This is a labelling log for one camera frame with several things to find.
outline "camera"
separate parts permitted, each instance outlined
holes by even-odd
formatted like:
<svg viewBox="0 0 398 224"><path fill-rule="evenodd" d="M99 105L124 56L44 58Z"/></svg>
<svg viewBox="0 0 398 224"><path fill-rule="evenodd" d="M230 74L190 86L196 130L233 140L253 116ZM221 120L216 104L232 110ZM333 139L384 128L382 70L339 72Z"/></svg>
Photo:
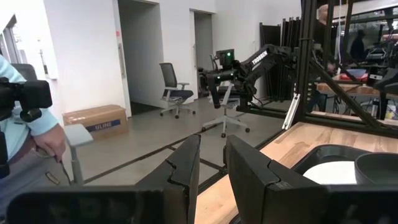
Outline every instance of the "camera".
<svg viewBox="0 0 398 224"><path fill-rule="evenodd" d="M40 118L40 108L52 106L49 83L42 80L11 83L8 78L0 78L0 121L12 116L17 101L22 109L21 120L29 123ZM8 159L6 137L0 130L0 179L10 173Z"/></svg>

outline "gray bowl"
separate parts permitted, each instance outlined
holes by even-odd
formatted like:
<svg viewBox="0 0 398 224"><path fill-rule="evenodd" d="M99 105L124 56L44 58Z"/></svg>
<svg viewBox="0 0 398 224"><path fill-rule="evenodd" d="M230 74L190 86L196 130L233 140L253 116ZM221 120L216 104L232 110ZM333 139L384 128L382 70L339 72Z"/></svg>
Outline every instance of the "gray bowl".
<svg viewBox="0 0 398 224"><path fill-rule="evenodd" d="M355 160L357 184L398 184L398 154L369 153Z"/></svg>

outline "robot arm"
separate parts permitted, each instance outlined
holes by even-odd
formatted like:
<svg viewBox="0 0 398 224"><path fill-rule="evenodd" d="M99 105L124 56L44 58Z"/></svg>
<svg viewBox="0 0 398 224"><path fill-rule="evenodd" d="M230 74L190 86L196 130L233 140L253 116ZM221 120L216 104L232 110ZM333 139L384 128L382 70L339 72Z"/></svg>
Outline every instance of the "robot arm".
<svg viewBox="0 0 398 224"><path fill-rule="evenodd" d="M293 65L295 60L290 47L279 47L265 45L255 54L243 62L234 61L231 70L222 72L210 72L207 74L208 88L213 97L215 108L220 107L216 85L222 81L231 81L237 91L242 95L254 96L257 92L254 84L264 73L268 72L274 65L283 63Z"/></svg>

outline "chair armrest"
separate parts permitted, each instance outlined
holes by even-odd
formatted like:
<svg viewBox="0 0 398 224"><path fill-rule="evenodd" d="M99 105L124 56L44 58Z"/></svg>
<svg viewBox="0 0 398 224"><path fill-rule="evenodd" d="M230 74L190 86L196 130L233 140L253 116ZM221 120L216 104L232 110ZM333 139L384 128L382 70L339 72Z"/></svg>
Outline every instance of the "chair armrest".
<svg viewBox="0 0 398 224"><path fill-rule="evenodd" d="M66 125L64 127L67 143L71 147L84 146L93 142L93 137L82 124Z"/></svg>
<svg viewBox="0 0 398 224"><path fill-rule="evenodd" d="M224 95L223 102L221 103L222 106L226 106L228 104L228 100L229 100L229 96L231 94L232 87L233 87L233 85L230 82L229 86L228 86L228 89L227 89L227 91L226 91L226 93Z"/></svg>
<svg viewBox="0 0 398 224"><path fill-rule="evenodd" d="M165 87L164 89L165 90L178 90L177 87Z"/></svg>
<svg viewBox="0 0 398 224"><path fill-rule="evenodd" d="M184 90L185 86L189 85L189 83L177 83L177 84L182 86L181 90Z"/></svg>

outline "wooden tabletop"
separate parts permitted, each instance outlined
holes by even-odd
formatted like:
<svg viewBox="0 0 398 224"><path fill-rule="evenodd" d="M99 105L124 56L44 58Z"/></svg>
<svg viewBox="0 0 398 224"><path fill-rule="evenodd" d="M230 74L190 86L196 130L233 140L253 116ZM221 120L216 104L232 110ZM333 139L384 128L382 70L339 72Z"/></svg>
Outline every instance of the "wooden tabletop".
<svg viewBox="0 0 398 224"><path fill-rule="evenodd" d="M314 147L322 144L341 144L372 152L398 152L398 139L307 123L297 123L261 152L290 168ZM228 176L198 196L196 224L229 223L237 214Z"/></svg>
<svg viewBox="0 0 398 224"><path fill-rule="evenodd" d="M366 95L366 96L376 96L379 97L380 92L372 87L355 84L339 84L339 86L349 94L355 95ZM333 90L326 83L319 83L317 85L317 90L321 93L333 93Z"/></svg>
<svg viewBox="0 0 398 224"><path fill-rule="evenodd" d="M359 118L357 116L326 113L326 112L319 112L319 111L312 111L311 114L317 114L317 115L321 115L321 116L331 116L333 118L352 119L352 120L355 120L355 121L360 121L361 120L361 118ZM385 120L378 120L378 121L380 121L383 124L398 126L398 120L385 119Z"/></svg>

